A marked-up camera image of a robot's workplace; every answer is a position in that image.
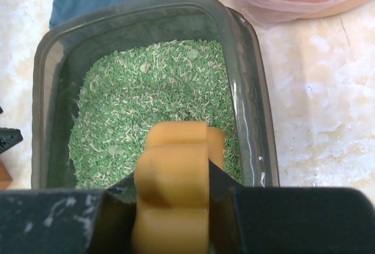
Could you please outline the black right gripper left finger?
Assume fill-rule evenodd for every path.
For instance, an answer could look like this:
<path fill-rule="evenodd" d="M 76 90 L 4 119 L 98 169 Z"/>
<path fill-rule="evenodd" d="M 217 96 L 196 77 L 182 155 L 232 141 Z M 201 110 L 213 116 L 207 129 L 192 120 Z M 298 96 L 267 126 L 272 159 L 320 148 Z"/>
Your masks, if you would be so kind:
<path fill-rule="evenodd" d="M 1 191 L 1 253 L 132 253 L 130 174 L 106 190 Z"/>

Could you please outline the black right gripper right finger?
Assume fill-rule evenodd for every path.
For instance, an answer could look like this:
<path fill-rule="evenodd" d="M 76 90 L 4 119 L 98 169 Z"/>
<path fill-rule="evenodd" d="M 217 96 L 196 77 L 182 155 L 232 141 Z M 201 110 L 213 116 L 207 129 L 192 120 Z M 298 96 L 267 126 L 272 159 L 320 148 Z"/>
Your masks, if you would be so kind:
<path fill-rule="evenodd" d="M 245 187 L 209 165 L 210 253 L 373 253 L 374 207 L 345 187 Z"/>

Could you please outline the orange compartment tray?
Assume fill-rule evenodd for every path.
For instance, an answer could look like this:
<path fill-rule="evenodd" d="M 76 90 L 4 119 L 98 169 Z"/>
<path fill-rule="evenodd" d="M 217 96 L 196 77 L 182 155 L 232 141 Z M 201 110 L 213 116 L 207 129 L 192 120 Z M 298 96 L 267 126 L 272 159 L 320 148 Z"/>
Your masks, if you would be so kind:
<path fill-rule="evenodd" d="M 0 162 L 0 189 L 5 190 L 12 184 L 12 177 L 9 175 L 3 162 Z"/>

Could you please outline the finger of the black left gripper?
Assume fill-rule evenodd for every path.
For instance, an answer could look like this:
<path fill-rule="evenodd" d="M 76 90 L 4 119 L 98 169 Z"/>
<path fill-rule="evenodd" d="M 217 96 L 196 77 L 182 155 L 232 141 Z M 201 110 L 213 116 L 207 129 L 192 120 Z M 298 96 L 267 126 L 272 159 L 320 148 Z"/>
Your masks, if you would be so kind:
<path fill-rule="evenodd" d="M 21 141 L 23 141 L 23 136 L 19 129 L 0 128 L 0 154 L 3 154 Z"/>

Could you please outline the yellow plastic litter scoop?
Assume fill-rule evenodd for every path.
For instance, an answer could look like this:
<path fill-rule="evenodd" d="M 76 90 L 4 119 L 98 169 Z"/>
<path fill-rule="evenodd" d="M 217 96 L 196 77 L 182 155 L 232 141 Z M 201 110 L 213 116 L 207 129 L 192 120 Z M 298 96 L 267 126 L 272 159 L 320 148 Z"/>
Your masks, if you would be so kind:
<path fill-rule="evenodd" d="M 226 136 L 203 121 L 165 121 L 134 171 L 134 253 L 208 253 L 209 162 L 224 169 Z"/>

